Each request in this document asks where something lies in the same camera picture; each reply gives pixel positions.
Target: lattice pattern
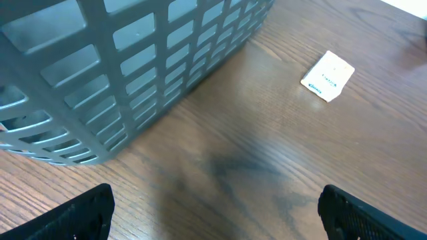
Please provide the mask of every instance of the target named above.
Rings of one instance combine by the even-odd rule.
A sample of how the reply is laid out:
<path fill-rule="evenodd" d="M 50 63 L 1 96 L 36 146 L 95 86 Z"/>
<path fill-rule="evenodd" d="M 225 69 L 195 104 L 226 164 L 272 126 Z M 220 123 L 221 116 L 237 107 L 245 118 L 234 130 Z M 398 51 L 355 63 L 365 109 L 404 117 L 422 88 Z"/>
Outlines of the lattice pattern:
<path fill-rule="evenodd" d="M 57 165 L 114 157 L 242 45 L 271 6 L 272 0 L 2 3 L 0 149 Z"/>

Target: wood grain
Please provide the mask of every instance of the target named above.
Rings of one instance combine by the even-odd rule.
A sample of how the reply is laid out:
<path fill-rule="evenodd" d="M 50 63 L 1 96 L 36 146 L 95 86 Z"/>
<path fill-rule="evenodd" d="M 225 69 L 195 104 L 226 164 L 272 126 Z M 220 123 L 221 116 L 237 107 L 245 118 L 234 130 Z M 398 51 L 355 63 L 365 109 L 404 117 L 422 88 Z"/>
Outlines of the wood grain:
<path fill-rule="evenodd" d="M 109 183 L 112 239 L 326 239 L 333 183 L 427 232 L 427 24 L 374 0 L 277 0 L 260 32 L 117 159 L 0 153 L 0 232 Z M 356 68 L 325 103 L 299 84 Z"/>

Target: dark object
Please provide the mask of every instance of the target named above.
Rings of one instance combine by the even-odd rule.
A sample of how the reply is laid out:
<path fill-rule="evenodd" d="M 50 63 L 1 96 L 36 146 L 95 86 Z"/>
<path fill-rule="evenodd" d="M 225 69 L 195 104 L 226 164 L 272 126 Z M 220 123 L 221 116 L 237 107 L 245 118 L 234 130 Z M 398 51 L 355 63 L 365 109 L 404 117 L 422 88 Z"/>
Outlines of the dark object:
<path fill-rule="evenodd" d="M 113 192 L 104 183 L 1 234 L 0 240 L 106 240 L 113 212 Z"/>
<path fill-rule="evenodd" d="M 320 195 L 318 213 L 329 240 L 427 239 L 427 235 L 333 185 L 327 185 Z"/>

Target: plastic crate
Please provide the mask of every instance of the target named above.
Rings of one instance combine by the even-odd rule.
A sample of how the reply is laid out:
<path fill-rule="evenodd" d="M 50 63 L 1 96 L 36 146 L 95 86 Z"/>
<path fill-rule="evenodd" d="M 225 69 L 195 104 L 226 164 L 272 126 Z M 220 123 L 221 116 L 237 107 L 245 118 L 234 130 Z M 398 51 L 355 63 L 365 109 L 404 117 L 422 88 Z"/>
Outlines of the plastic crate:
<path fill-rule="evenodd" d="M 272 0 L 0 2 L 0 149 L 97 164 L 258 29 Z"/>

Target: white sticker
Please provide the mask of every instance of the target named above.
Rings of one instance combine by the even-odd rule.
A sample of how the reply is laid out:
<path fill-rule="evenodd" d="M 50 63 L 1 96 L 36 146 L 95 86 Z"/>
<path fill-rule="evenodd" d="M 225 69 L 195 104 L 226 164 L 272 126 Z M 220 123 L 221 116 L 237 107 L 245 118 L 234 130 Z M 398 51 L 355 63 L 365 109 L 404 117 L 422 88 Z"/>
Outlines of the white sticker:
<path fill-rule="evenodd" d="M 327 51 L 308 71 L 301 84 L 327 102 L 341 94 L 344 85 L 354 73 L 354 67 L 339 56 Z"/>

